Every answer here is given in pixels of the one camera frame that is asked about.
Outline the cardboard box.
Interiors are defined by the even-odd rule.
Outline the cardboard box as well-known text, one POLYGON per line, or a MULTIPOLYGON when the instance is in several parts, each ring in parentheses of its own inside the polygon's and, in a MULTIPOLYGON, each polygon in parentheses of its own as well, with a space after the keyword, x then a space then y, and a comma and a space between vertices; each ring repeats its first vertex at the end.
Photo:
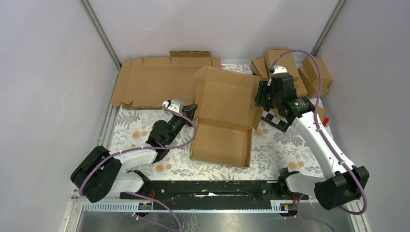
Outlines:
MULTIPOLYGON (((298 73, 303 81, 303 84, 308 92, 309 97, 317 97, 319 91, 320 83, 318 72, 315 68, 308 68, 307 70, 304 67, 298 68, 298 73)), ((329 72, 325 71, 322 77, 322 88, 321 88, 321 97, 324 97, 329 92, 330 84, 333 82, 333 78, 329 72)))
MULTIPOLYGON (((287 51, 289 49, 267 49, 264 56, 266 66, 269 68, 281 54, 287 51)), ((276 65, 284 66, 292 76, 299 76, 293 53, 282 56, 276 65)))
POLYGON ((269 80, 268 68, 263 57, 251 60, 250 68, 256 76, 260 76, 265 81, 269 80))
POLYGON ((300 76, 294 76, 293 83, 298 97, 306 97, 308 95, 306 87, 300 76))
POLYGON ((316 62, 307 56, 303 61, 302 65, 305 69, 305 72, 307 74, 307 78, 309 81, 314 84, 314 85, 319 85, 320 84, 320 77, 319 73, 321 73, 322 77, 322 86, 323 87, 328 87, 332 82, 333 78, 326 67, 324 61, 320 57, 314 57, 316 62))
POLYGON ((248 168, 252 134, 263 113, 254 101, 261 77, 211 67, 201 68, 194 77, 199 85, 191 159, 248 168))

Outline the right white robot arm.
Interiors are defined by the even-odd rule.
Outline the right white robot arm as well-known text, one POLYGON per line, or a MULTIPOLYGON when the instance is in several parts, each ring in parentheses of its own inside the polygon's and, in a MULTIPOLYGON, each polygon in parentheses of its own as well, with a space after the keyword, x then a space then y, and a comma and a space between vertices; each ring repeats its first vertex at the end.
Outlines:
POLYGON ((283 66, 270 67, 271 77, 259 83, 256 106, 263 107, 262 118, 286 132, 295 129, 304 139, 322 169, 323 177, 304 175, 283 168, 279 172, 278 195, 289 199, 294 194, 315 197, 326 210, 364 198, 369 172, 357 167, 330 138, 314 113, 307 97, 298 97, 293 77, 283 66))

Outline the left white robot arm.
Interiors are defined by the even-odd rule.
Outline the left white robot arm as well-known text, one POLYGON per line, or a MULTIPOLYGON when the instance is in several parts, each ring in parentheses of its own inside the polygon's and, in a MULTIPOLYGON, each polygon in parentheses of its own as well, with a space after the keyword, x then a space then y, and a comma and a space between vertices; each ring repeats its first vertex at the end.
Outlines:
POLYGON ((110 153, 102 145, 92 149, 70 176, 81 196, 96 203, 109 193, 132 192, 139 199, 149 195, 150 180, 141 171, 132 168, 157 163, 171 149, 183 148, 194 140, 191 137, 181 145, 171 145, 185 125, 195 127, 193 118, 198 105, 167 100, 162 107, 172 113, 172 117, 168 121, 156 121, 145 143, 115 153, 110 153))

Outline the leaning folded cardboard box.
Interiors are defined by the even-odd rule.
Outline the leaning folded cardboard box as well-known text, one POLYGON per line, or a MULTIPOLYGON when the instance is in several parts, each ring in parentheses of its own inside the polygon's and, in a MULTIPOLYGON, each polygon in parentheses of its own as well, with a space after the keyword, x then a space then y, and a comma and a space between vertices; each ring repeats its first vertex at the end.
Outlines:
POLYGON ((256 76, 260 76, 265 81, 269 80, 268 68, 263 57, 251 60, 250 68, 256 76))

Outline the folded box on red box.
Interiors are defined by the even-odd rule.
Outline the folded box on red box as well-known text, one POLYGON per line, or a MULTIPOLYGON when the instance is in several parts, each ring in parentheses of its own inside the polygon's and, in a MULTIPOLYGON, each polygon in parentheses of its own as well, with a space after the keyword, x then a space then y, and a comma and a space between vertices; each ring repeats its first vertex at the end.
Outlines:
POLYGON ((324 109, 324 108, 318 107, 318 117, 319 117, 321 122, 326 117, 326 115, 327 115, 327 110, 324 109))

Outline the black white checkerboard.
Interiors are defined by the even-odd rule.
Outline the black white checkerboard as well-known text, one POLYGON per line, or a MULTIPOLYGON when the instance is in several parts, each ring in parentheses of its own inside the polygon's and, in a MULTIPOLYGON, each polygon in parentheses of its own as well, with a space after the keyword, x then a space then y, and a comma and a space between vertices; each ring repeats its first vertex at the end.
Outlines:
POLYGON ((267 124, 277 128, 282 132, 286 132, 289 126, 292 124, 284 117, 278 117, 275 114, 276 109, 265 109, 262 113, 261 120, 267 124))

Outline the stack of flat cardboard sheets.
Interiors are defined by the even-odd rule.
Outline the stack of flat cardboard sheets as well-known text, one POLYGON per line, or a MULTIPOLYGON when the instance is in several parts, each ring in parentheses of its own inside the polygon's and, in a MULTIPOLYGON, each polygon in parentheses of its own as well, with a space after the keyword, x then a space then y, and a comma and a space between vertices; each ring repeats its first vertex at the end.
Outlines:
POLYGON ((124 60, 111 99, 124 109, 160 108, 163 101, 195 102, 194 78, 202 67, 221 68, 221 59, 209 51, 170 51, 168 57, 137 57, 124 60))

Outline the floral patterned table mat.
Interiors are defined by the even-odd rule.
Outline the floral patterned table mat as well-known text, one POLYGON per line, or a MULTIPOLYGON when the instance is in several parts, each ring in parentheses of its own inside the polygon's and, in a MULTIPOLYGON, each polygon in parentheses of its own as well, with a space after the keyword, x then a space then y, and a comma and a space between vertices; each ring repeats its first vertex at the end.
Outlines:
MULTIPOLYGON (((108 149, 115 152, 145 142, 154 122, 169 118, 163 110, 120 107, 108 149)), ((281 132, 263 121, 253 132, 247 168, 193 160, 188 147, 171 150, 157 163, 138 166, 153 180, 273 180, 281 168, 322 177, 316 158, 295 129, 281 132)))

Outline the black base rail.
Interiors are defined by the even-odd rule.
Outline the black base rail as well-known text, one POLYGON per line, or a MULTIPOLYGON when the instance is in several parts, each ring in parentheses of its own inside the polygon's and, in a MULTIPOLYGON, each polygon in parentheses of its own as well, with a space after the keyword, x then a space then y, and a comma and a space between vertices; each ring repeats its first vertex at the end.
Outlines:
POLYGON ((137 195, 122 192, 122 200, 152 197, 172 210, 287 211, 300 193, 279 181, 149 181, 137 195))

